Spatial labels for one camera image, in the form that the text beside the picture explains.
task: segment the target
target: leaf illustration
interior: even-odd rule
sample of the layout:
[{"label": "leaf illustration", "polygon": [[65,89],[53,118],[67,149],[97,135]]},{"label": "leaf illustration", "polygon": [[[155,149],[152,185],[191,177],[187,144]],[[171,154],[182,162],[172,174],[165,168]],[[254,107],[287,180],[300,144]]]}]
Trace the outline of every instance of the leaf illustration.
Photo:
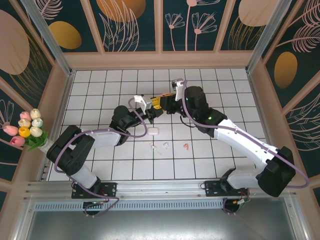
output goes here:
[{"label": "leaf illustration", "polygon": [[34,2],[42,17],[47,20],[53,20],[63,8],[61,0],[34,0]]}]

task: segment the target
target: yellow tulip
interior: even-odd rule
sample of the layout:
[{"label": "yellow tulip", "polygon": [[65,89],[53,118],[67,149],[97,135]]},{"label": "yellow tulip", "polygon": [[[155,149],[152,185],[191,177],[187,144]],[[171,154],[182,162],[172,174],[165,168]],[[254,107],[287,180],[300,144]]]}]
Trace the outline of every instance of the yellow tulip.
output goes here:
[{"label": "yellow tulip", "polygon": [[27,137],[30,136],[30,134],[31,134],[31,133],[30,133],[29,128],[27,128],[27,127],[25,127],[25,126],[22,126],[22,127],[19,128],[19,135],[20,135],[21,137],[27,138]]}]

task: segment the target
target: white object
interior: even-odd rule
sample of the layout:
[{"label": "white object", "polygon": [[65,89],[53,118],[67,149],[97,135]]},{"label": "white object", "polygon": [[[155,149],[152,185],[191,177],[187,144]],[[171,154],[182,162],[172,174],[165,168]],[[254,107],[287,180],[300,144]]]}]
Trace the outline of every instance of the white object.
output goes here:
[{"label": "white object", "polygon": [[157,127],[148,127],[147,134],[151,136],[159,135],[159,128]]}]

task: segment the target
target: green leaf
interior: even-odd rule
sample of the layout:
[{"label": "green leaf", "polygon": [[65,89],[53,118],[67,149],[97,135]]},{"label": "green leaf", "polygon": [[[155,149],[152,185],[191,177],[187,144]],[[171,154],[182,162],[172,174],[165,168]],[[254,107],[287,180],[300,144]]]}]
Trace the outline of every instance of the green leaf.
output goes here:
[{"label": "green leaf", "polygon": [[36,144],[32,145],[29,149],[28,152],[32,151],[33,149],[36,149],[37,147],[40,147],[44,142],[43,141],[39,141]]}]

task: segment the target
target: cable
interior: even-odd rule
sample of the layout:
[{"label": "cable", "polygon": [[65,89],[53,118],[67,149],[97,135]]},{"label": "cable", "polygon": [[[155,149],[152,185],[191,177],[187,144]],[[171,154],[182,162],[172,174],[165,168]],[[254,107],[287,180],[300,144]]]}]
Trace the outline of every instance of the cable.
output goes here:
[{"label": "cable", "polygon": [[[127,133],[124,133],[124,132],[120,132],[120,131],[117,131],[117,130],[114,130],[112,128],[106,128],[106,129],[96,129],[96,130],[88,130],[88,131],[83,131],[77,135],[75,135],[70,141],[68,141],[68,143],[62,148],[61,152],[59,153],[59,155],[57,156],[56,160],[55,160],[55,163],[54,163],[54,170],[57,172],[57,173],[64,173],[63,171],[60,171],[58,170],[58,163],[60,161],[60,158],[61,156],[64,154],[64,152],[66,151],[66,149],[69,147],[69,145],[74,141],[76,140],[77,138],[79,138],[80,136],[84,135],[84,134],[93,134],[93,133],[106,133],[106,132],[112,132],[112,133],[117,133],[117,134],[121,134],[121,135],[124,135],[124,136],[128,136],[128,137],[133,137],[133,138],[142,138],[144,137],[145,135],[147,135],[147,125],[145,123],[145,121],[142,119],[142,117],[139,115],[139,113],[137,113],[137,111],[132,107],[131,105],[131,102],[134,101],[135,98],[131,98],[129,101],[128,101],[128,105],[129,107],[131,108],[131,110],[137,115],[137,117],[139,118],[139,120],[141,121],[141,123],[143,124],[144,126],[144,134],[142,135],[131,135],[131,134],[127,134]],[[103,211],[100,211],[99,213],[97,213],[96,217],[106,213],[109,211],[109,209],[113,208],[114,205],[116,205],[118,202],[119,202],[119,198],[118,197],[115,197],[115,196],[104,196],[104,195],[99,195],[99,194],[96,194],[90,190],[88,190],[87,188],[85,188],[81,183],[79,183],[77,180],[75,180],[73,177],[71,176],[68,176],[70,179],[72,179],[76,184],[78,184],[78,186],[80,188],[82,188],[84,191],[86,191],[87,193],[95,196],[95,197],[98,197],[98,198],[102,198],[102,199],[106,199],[106,200],[115,200],[115,202],[113,204],[111,204],[106,210],[103,210]],[[84,209],[84,212],[86,214],[86,216],[88,216],[87,214],[87,209],[89,207],[92,207],[92,206],[96,206],[96,205],[101,205],[103,203],[94,203],[94,204],[90,204],[88,205],[85,209]]]},{"label": "cable", "polygon": [[195,125],[198,125],[200,127],[203,128],[210,128],[210,129],[226,129],[226,130],[230,130],[233,132],[237,132],[238,134],[240,134],[241,136],[247,138],[248,140],[250,140],[251,142],[253,142],[254,144],[258,145],[260,148],[262,148],[265,151],[268,151],[269,153],[271,153],[273,156],[277,157],[278,159],[280,159],[281,161],[283,161],[284,163],[286,163],[287,165],[289,165],[291,168],[293,168],[294,170],[296,170],[298,173],[300,173],[304,179],[305,179],[305,184],[304,185],[298,185],[298,186],[286,186],[287,188],[291,188],[291,189],[303,189],[306,188],[309,184],[309,178],[299,169],[297,168],[295,165],[293,165],[291,162],[289,162],[288,160],[286,160],[285,158],[283,158],[282,156],[280,156],[279,154],[277,154],[276,152],[270,151],[267,147],[265,147],[263,144],[261,144],[260,142],[258,142],[257,140],[255,140],[251,135],[249,135],[247,132],[241,130],[241,129],[236,129],[234,127],[228,127],[228,126],[219,126],[219,125],[205,125],[205,124],[201,124],[197,121],[195,121],[190,113],[188,112],[187,109],[187,104],[186,104],[186,98],[185,98],[185,90],[187,88],[187,82],[188,80],[184,80],[183,84],[183,89],[182,89],[182,105],[183,105],[183,109],[185,114],[187,115],[187,117],[191,120],[191,122],[193,122]]},{"label": "cable", "polygon": [[180,115],[180,121],[181,121],[184,125],[186,125],[187,127],[189,127],[189,128],[195,128],[195,127],[196,127],[196,126],[191,126],[191,125],[186,124],[186,123],[182,120],[182,115]]}]

